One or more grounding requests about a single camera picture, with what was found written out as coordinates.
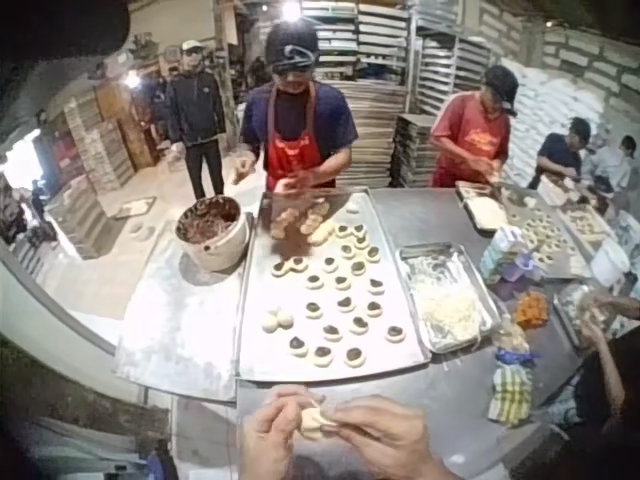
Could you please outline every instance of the baking tray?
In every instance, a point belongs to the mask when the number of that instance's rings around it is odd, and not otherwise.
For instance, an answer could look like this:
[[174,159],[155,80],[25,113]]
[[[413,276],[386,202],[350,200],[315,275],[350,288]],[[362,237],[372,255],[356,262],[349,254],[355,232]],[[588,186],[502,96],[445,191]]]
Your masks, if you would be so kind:
[[[412,245],[400,248],[397,256],[405,288],[410,292],[412,314],[432,352],[442,354],[479,343],[483,336],[500,324],[498,310],[464,247],[451,243]],[[465,339],[452,338],[449,332],[434,328],[420,312],[420,302],[424,301],[424,294],[431,287],[446,291],[456,285],[470,286],[479,307],[476,310],[479,315],[478,333]]]
[[[535,190],[518,187],[516,185],[499,183],[502,204],[507,211],[507,217],[511,225],[525,229],[530,220],[538,221],[541,218],[549,218],[555,233],[550,233],[549,240],[557,239],[561,244],[559,250],[549,252],[553,261],[550,264],[540,265],[546,278],[574,279],[590,278],[591,271],[578,250],[572,236],[557,211],[550,207]],[[535,200],[535,205],[525,203],[525,199]]]
[[462,202],[462,206],[467,212],[467,215],[469,215],[469,218],[471,219],[471,222],[473,223],[473,226],[476,229],[476,231],[484,237],[492,237],[498,231],[498,229],[481,225],[480,222],[478,221],[478,218],[475,214],[474,209],[469,204],[469,200],[472,200],[474,198],[485,197],[485,198],[492,199],[499,206],[502,206],[502,202],[498,197],[498,195],[496,194],[496,189],[491,188],[488,185],[481,185],[479,183],[469,183],[469,182],[458,181],[456,182],[456,193],[458,195],[458,198]]
[[[336,224],[366,226],[371,245],[380,248],[380,261],[367,263],[367,271],[360,277],[350,275],[352,261],[342,259],[340,247],[349,239],[337,239],[334,235],[320,247],[310,247],[305,237],[291,232],[283,241],[274,241],[269,235],[272,218],[281,211],[293,207],[303,210],[318,198],[325,198],[331,209],[326,218]],[[359,213],[346,212],[347,202],[355,203]],[[281,258],[303,256],[309,267],[303,273],[290,272],[284,277],[271,275],[271,267]],[[337,272],[327,274],[322,269],[326,257],[339,260]],[[324,281],[319,290],[309,290],[305,280],[309,275],[318,275]],[[351,279],[348,291],[338,291],[332,281],[337,275]],[[385,285],[383,295],[373,296],[368,292],[369,279],[381,280]],[[337,301],[350,296],[356,304],[351,313],[341,313]],[[383,313],[378,318],[368,319],[365,307],[370,301],[378,302]],[[315,302],[323,309],[318,320],[305,317],[305,305]],[[268,310],[280,307],[293,315],[294,326],[290,330],[278,329],[272,334],[263,332],[261,325]],[[269,382],[309,382],[336,380],[382,373],[423,364],[429,361],[430,352],[422,343],[417,324],[409,310],[409,298],[402,288],[399,269],[389,247],[386,235],[373,200],[366,188],[338,188],[313,190],[304,196],[278,196],[265,193],[260,204],[256,231],[249,246],[247,269],[243,278],[240,297],[240,349],[238,375],[246,380]],[[361,336],[348,331],[349,322],[361,316],[369,323],[369,331]],[[327,342],[322,328],[326,325],[338,327],[343,335],[340,342]],[[385,340],[388,327],[397,325],[404,329],[406,338],[402,343],[392,344]],[[304,340],[309,347],[306,358],[300,359],[289,353],[289,341],[294,336]],[[312,352],[318,346],[332,349],[334,360],[327,368],[312,364]],[[343,359],[349,348],[358,347],[367,359],[360,368],[348,367]]]
[[[560,323],[573,346],[579,349],[585,348],[585,345],[582,342],[578,315],[576,315],[577,305],[585,294],[597,287],[594,281],[575,281],[553,296],[553,306],[558,312]],[[601,311],[601,315],[603,331],[607,332],[616,317],[606,311]]]
[[[600,238],[589,239],[580,232],[578,226],[574,222],[574,217],[572,216],[572,213],[576,212],[589,215],[593,219],[595,227],[600,229],[600,232],[598,232]],[[558,214],[576,241],[578,241],[580,245],[592,256],[596,254],[602,245],[602,242],[604,242],[607,237],[615,239],[615,234],[613,233],[613,230],[611,230],[611,227],[607,225],[607,222],[604,221],[604,219],[593,209],[591,205],[565,203],[558,208]]]

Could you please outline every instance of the orange food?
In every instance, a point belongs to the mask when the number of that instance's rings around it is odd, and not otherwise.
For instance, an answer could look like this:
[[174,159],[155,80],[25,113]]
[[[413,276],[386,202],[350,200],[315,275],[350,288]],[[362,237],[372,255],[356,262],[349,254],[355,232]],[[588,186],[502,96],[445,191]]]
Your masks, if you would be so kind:
[[516,305],[515,321],[523,329],[537,328],[549,320],[547,299],[538,292],[528,292]]

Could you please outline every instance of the red apron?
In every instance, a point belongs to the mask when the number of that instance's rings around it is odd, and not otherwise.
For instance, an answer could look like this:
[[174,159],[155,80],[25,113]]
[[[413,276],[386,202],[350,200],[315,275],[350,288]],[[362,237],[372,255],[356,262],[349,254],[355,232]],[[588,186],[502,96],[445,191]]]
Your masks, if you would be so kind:
[[274,85],[269,97],[267,112],[267,191],[272,192],[278,180],[289,177],[296,172],[309,170],[322,164],[318,144],[313,136],[313,114],[316,106],[316,87],[309,82],[309,100],[306,106],[305,129],[300,138],[292,141],[283,140],[275,130],[275,104],[277,90]]

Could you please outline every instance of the white cap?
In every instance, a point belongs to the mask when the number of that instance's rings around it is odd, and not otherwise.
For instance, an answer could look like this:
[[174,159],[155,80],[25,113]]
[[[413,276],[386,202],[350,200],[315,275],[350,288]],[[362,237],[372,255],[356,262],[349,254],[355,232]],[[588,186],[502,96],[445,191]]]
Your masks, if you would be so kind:
[[182,44],[182,51],[186,51],[189,50],[190,48],[204,48],[204,45],[202,45],[199,41],[197,40],[187,40],[186,42],[184,42]]

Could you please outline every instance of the red t-shirt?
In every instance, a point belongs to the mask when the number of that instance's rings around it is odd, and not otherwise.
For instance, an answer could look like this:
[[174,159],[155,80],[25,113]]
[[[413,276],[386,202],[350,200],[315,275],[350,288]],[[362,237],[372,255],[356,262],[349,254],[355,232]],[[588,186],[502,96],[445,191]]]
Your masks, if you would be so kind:
[[[453,95],[442,107],[431,129],[432,136],[447,137],[472,155],[490,160],[508,156],[510,132],[507,114],[494,119],[487,118],[477,92]],[[464,162],[440,154],[433,175],[433,186],[453,188],[458,180],[487,183],[484,176]]]

